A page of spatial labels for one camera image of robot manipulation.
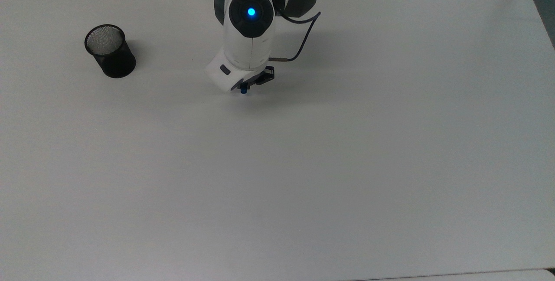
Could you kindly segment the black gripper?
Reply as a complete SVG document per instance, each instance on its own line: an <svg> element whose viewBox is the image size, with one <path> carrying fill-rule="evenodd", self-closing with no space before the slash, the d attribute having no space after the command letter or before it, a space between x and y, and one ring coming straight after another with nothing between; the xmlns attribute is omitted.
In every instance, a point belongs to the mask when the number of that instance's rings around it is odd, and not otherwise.
<svg viewBox="0 0 555 281"><path fill-rule="evenodd" d="M273 81L275 78L275 68L273 66L266 66L264 70L260 74L258 74L254 80L246 82L246 90L250 90L250 88L254 85L262 85L269 81Z"/></svg>

